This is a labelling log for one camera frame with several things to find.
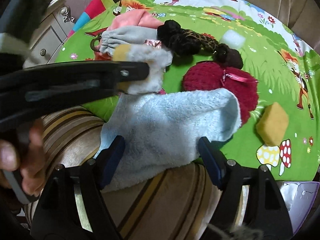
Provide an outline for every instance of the finger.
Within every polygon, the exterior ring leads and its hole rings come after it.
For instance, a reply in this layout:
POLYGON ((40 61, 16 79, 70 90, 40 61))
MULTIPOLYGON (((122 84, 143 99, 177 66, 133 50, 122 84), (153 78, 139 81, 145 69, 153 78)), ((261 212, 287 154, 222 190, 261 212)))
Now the finger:
POLYGON ((19 167, 19 158, 13 145, 0 140, 0 169, 15 171, 19 167))
POLYGON ((30 143, 36 146, 43 146, 42 135, 44 132, 42 119, 35 120, 33 126, 30 128, 29 139, 30 143))
POLYGON ((2 171, 0 171, 0 187, 11 188, 10 183, 7 181, 2 171))
POLYGON ((42 146, 29 145, 28 153, 24 156, 20 172, 23 178, 33 178, 45 165, 45 156, 42 146))
POLYGON ((43 124, 42 120, 38 119, 30 129, 29 133, 29 149, 28 153, 24 156, 20 171, 21 175, 26 178, 32 178, 37 174, 45 165, 45 156, 43 151, 43 124))
POLYGON ((28 195, 33 195, 39 187, 45 183, 45 172, 44 169, 39 171, 33 178, 23 178, 22 189, 28 195))
POLYGON ((41 191, 44 189, 44 185, 45 185, 45 182, 35 190, 34 192, 35 197, 38 197, 40 195, 41 191))

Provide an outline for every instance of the drawer knob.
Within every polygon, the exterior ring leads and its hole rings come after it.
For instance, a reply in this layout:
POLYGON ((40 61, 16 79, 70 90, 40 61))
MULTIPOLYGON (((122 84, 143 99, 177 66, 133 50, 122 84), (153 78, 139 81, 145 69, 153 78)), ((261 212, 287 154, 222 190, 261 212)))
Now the drawer knob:
POLYGON ((46 51, 45 49, 41 49, 40 55, 41 55, 42 57, 44 57, 46 53, 47 53, 47 51, 46 51))

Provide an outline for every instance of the metal screw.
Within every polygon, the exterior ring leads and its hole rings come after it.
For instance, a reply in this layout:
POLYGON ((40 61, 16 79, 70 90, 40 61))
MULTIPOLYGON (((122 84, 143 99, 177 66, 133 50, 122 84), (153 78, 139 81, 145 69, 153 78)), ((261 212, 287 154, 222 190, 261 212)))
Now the metal screw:
POLYGON ((124 77, 127 77, 127 76, 129 76, 129 71, 123 69, 123 70, 120 71, 120 74, 121 74, 122 76, 124 76, 124 77))
POLYGON ((266 165, 260 166, 260 169, 261 169, 262 171, 264 171, 264 172, 266 172, 267 170, 269 170, 266 165))
POLYGON ((64 165, 61 164, 61 163, 59 163, 59 164, 57 164, 57 165, 55 166, 55 169, 56 169, 57 171, 60 171, 60 170, 62 170, 63 168, 64 168, 64 165))
POLYGON ((230 160, 227 160, 227 164, 228 164, 229 166, 233 167, 233 166, 235 166, 235 165, 236 165, 236 161, 235 161, 235 160, 230 159, 230 160))
POLYGON ((87 163, 89 165, 94 165, 96 163, 96 160, 95 159, 89 159, 89 160, 87 160, 87 163))

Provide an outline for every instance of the wooden drawer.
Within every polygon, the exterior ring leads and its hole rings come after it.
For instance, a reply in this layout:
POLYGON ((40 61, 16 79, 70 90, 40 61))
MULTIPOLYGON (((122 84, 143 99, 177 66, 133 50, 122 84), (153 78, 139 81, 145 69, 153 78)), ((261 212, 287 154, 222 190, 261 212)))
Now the wooden drawer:
MULTIPOLYGON (((49 15, 34 32, 31 39, 31 55, 37 60, 36 65, 47 64, 66 37, 53 15, 49 15)), ((35 63, 27 59, 23 67, 34 65, 35 63)))

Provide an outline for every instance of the grey fur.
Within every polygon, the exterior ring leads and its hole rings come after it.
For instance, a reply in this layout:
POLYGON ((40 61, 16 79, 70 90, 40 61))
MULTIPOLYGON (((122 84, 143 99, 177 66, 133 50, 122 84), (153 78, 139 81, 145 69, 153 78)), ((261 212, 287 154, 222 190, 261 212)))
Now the grey fur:
POLYGON ((235 230, 225 233, 214 225, 208 224, 208 228, 221 236, 221 240, 262 240, 263 232, 258 229, 251 229, 246 226, 240 226, 235 230))

